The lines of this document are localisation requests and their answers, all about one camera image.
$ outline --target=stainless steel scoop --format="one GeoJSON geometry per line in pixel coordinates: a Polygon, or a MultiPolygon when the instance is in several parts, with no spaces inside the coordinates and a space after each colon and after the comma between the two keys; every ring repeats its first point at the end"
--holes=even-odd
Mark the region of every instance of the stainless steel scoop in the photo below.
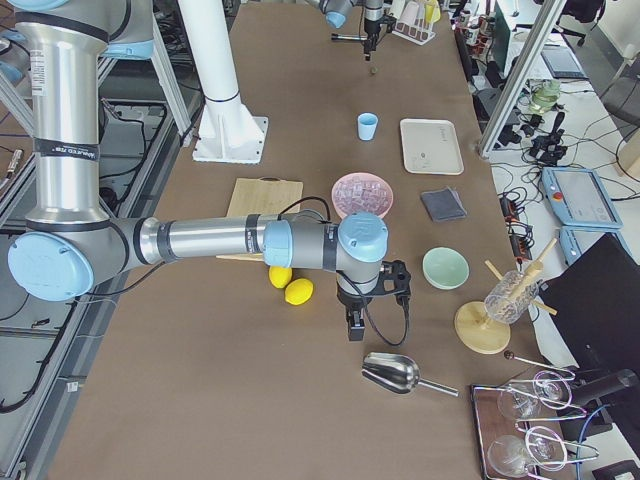
{"type": "Polygon", "coordinates": [[[413,359],[393,353],[372,352],[362,362],[362,375],[394,393],[409,393],[417,385],[458,396],[458,390],[420,378],[413,359]]]}

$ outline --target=light blue cup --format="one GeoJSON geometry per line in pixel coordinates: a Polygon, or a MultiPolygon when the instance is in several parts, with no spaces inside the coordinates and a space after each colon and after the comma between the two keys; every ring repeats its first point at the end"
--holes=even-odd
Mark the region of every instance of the light blue cup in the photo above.
{"type": "Polygon", "coordinates": [[[378,117],[373,113],[361,113],[358,115],[358,137],[360,140],[369,141],[376,133],[378,117]]]}

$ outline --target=brown paper tablecloth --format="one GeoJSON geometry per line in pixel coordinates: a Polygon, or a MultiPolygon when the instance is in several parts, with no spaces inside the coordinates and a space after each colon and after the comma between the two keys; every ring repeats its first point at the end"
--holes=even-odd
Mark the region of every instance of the brown paper tablecloth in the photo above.
{"type": "MultiPolygon", "coordinates": [[[[357,20],[354,12],[344,33],[356,33],[357,20]]],[[[501,383],[522,368],[468,350],[453,316],[495,285],[485,259],[503,272],[514,262],[490,168],[473,150],[480,131],[453,34],[445,21],[436,31],[425,46],[389,35],[367,63],[360,45],[332,44],[311,7],[243,5],[231,40],[243,102],[269,117],[262,162],[196,163],[184,150],[157,211],[162,220],[224,216],[237,177],[299,180],[304,194],[327,199],[346,173],[383,177],[395,193],[386,258],[404,260],[413,274],[406,345],[385,347],[370,327],[364,342],[349,343],[327,272],[296,271],[315,294],[292,307],[261,263],[166,266],[121,299],[51,480],[479,477],[467,386],[501,383]],[[364,111],[380,118],[371,142],[356,136],[364,111]],[[407,173],[402,118],[452,121],[464,173],[407,173]],[[446,185],[458,190],[468,218],[435,224],[419,195],[446,185]],[[457,290],[436,290],[422,276],[424,253],[443,245],[470,264],[457,290]],[[459,388],[461,398],[383,390],[360,374],[370,351],[412,356],[423,377],[459,388]]],[[[393,299],[375,300],[371,313],[387,336],[401,335],[393,299]]],[[[537,355],[528,320],[513,325],[510,348],[537,355]]]]}

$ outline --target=light green bowl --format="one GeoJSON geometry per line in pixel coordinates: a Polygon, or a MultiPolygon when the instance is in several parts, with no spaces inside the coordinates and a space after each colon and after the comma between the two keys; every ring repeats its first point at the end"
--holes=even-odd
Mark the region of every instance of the light green bowl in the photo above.
{"type": "Polygon", "coordinates": [[[458,288],[469,278],[469,264],[451,248],[429,250],[422,259],[422,273],[427,281],[441,290],[458,288]]]}

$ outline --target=wooden cutting board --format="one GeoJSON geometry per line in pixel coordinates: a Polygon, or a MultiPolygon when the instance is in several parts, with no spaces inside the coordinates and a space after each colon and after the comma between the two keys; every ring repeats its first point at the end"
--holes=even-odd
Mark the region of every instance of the wooden cutting board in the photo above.
{"type": "MultiPolygon", "coordinates": [[[[237,178],[227,209],[227,217],[242,217],[251,213],[280,213],[302,198],[302,182],[278,178],[237,178]]],[[[300,205],[290,212],[299,212],[300,205]]],[[[262,261],[261,253],[218,255],[218,258],[262,261]]]]}

